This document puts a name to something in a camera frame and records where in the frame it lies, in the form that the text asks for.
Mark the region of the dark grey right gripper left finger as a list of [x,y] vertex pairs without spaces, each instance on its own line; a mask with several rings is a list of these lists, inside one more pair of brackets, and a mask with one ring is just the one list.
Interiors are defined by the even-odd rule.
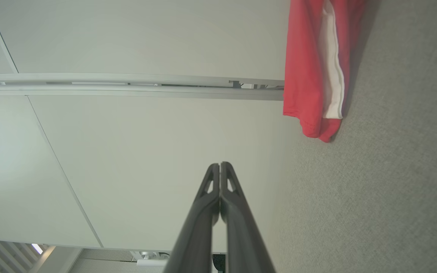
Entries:
[[220,212],[220,166],[211,164],[184,221],[165,273],[210,273],[213,226]]

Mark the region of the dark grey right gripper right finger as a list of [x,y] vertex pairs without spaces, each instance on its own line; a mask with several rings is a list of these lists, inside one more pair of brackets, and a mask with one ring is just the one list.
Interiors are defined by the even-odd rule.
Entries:
[[220,215],[226,224],[226,272],[276,272],[253,213],[229,162],[220,164]]

